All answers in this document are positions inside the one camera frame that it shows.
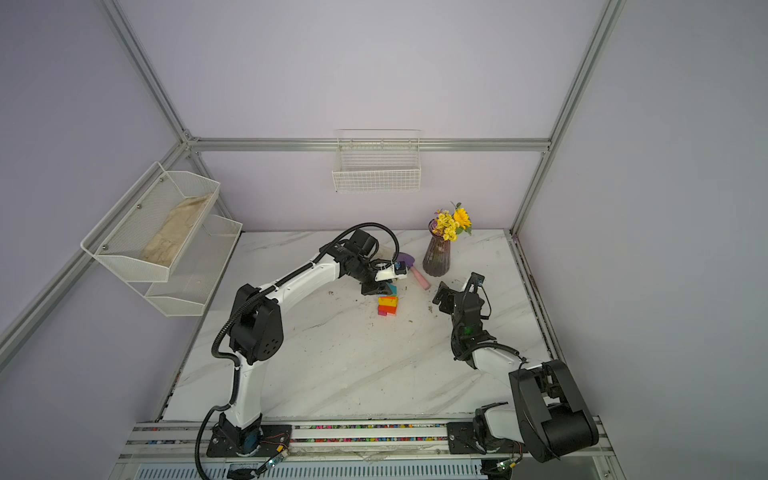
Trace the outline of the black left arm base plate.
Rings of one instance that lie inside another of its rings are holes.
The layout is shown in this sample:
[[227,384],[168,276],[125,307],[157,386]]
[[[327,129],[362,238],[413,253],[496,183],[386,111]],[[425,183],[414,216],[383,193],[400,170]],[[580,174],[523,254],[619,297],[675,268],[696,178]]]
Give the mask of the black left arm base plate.
[[206,448],[208,458],[270,458],[289,448],[293,427],[261,425],[247,431],[215,425]]

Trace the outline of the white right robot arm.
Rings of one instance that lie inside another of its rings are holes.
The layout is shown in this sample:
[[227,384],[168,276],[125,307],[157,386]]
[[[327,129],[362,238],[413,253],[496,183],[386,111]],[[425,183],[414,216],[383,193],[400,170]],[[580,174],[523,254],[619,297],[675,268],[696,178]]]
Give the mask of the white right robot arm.
[[449,315],[454,360],[509,387],[511,398],[475,410],[471,429],[449,435],[480,454],[514,445],[544,463],[593,447],[597,424],[568,368],[561,360],[535,360],[498,342],[484,327],[490,318],[483,278],[471,277],[461,290],[441,283],[432,303]]

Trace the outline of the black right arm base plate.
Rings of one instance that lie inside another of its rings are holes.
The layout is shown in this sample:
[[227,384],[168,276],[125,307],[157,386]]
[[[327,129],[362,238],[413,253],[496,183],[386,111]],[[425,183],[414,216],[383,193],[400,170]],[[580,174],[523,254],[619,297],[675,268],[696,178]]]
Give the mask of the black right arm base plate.
[[447,444],[451,455],[524,454],[524,445],[508,439],[497,439],[482,433],[473,422],[448,422]]

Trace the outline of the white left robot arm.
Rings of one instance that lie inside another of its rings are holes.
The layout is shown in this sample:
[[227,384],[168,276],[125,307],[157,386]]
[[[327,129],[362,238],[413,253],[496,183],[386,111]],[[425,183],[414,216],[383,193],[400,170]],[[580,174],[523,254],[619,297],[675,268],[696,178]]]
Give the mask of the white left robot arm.
[[396,234],[377,222],[354,225],[320,247],[317,255],[283,277],[254,287],[241,286],[229,318],[211,346],[216,359],[233,364],[227,403],[212,407],[219,414],[214,438],[238,456],[251,456],[265,442],[260,405],[268,361],[285,340],[283,315],[316,290],[348,276],[363,296],[389,294],[391,282],[406,276],[398,262]]

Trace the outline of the yellow red striped block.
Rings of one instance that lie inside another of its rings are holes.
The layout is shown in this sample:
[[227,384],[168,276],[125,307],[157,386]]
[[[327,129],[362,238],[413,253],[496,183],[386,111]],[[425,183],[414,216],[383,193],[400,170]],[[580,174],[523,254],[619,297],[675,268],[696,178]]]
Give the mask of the yellow red striped block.
[[378,304],[380,306],[396,308],[398,305],[397,296],[382,296],[378,298]]

